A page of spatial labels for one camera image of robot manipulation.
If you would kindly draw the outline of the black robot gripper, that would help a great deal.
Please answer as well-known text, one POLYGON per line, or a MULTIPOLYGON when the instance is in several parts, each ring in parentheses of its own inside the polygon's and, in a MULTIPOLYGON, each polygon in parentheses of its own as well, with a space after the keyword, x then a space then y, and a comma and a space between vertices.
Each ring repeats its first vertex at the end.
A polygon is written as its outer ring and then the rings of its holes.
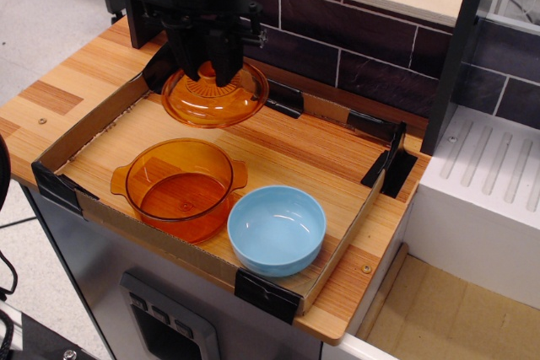
POLYGON ((254 0, 137 0, 143 16, 167 34, 176 62, 192 80, 211 62, 216 84, 228 85, 243 66, 243 46, 263 47, 262 5, 254 0))

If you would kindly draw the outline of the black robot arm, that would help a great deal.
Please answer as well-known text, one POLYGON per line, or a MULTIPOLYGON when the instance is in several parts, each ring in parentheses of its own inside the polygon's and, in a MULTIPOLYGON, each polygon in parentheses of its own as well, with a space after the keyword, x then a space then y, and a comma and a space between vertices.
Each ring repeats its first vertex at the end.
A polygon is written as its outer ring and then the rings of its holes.
POLYGON ((161 26, 180 69, 192 80, 208 62, 219 87, 242 69, 244 46, 264 46, 262 5, 255 0, 138 0, 161 26))

